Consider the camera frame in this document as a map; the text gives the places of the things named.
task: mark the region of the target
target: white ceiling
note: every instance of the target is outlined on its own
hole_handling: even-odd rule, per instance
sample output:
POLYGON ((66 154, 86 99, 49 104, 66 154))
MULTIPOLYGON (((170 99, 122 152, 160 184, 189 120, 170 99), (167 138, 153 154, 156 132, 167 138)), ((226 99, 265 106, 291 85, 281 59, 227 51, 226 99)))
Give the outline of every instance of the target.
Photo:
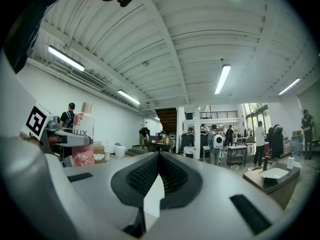
POLYGON ((320 76, 319 51, 285 0, 59 0, 36 43, 33 59, 62 63, 53 45, 106 83, 104 94, 128 102, 122 89, 140 110, 276 102, 297 77, 290 94, 320 76), (232 68, 214 95, 223 64, 232 68))

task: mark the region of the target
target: plastic bottle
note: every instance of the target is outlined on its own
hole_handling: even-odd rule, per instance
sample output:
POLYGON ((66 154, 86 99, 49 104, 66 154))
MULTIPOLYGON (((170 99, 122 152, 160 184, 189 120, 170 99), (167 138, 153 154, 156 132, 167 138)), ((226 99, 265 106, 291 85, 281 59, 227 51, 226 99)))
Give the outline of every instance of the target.
POLYGON ((88 166, 95 164, 94 157, 94 132, 95 117, 91 116, 92 105, 84 102, 80 113, 74 115, 73 133, 82 136, 89 136, 91 144, 72 148, 73 166, 88 166))
POLYGON ((288 169, 292 169, 294 167, 294 161, 295 161, 295 158, 293 157, 293 155, 291 155, 289 158, 288 158, 288 164, 287 164, 287 168, 288 169))

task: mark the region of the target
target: fluorescent ceiling light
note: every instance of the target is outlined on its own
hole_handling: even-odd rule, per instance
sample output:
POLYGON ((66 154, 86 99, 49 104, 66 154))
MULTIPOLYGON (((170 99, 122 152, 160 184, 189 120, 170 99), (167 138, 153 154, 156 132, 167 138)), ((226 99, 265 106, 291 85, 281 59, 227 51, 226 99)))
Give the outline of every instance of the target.
POLYGON ((54 48, 53 46, 48 46, 48 52, 57 56, 59 59, 65 61, 66 63, 70 64, 71 66, 75 67, 76 69, 80 71, 84 71, 85 67, 81 65, 79 62, 75 61, 70 56, 66 55, 65 53, 59 51, 58 49, 54 48))
POLYGON ((220 94, 221 93, 221 90, 224 87, 225 82, 226 82, 226 80, 228 78, 230 69, 231 69, 230 65, 223 65, 222 66, 222 73, 221 73, 220 80, 219 80, 218 86, 216 87, 216 90, 215 90, 214 94, 220 94))
POLYGON ((286 91, 288 91, 291 87, 293 87, 295 84, 297 84, 299 82, 300 82, 300 78, 297 78, 287 88, 285 88, 283 91, 279 92, 279 95, 284 94, 286 91))
POLYGON ((128 94, 126 94, 123 90, 118 90, 118 93, 123 95, 124 97, 128 98, 130 101, 133 101, 134 103, 140 104, 139 101, 137 101, 136 99, 134 99, 131 96, 129 96, 128 94))

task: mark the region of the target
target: white bucket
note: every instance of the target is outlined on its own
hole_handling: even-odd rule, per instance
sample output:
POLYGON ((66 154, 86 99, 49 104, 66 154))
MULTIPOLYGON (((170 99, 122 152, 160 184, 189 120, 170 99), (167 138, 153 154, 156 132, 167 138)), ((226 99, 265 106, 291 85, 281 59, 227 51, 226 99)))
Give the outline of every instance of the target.
POLYGON ((110 160, 110 154, 111 154, 111 150, 110 149, 105 149, 104 150, 104 161, 109 161, 110 160))

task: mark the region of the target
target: black rubber pad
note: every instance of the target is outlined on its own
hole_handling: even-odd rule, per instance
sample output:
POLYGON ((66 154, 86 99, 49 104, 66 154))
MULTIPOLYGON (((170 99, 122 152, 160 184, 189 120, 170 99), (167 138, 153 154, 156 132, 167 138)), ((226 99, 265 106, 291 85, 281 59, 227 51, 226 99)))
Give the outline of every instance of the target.
POLYGON ((70 182, 77 182, 91 177, 93 177, 93 175, 90 172, 85 172, 77 175, 68 176, 68 180, 70 182))
POLYGON ((243 194, 236 194, 230 199, 255 235, 271 226, 267 218, 243 194))

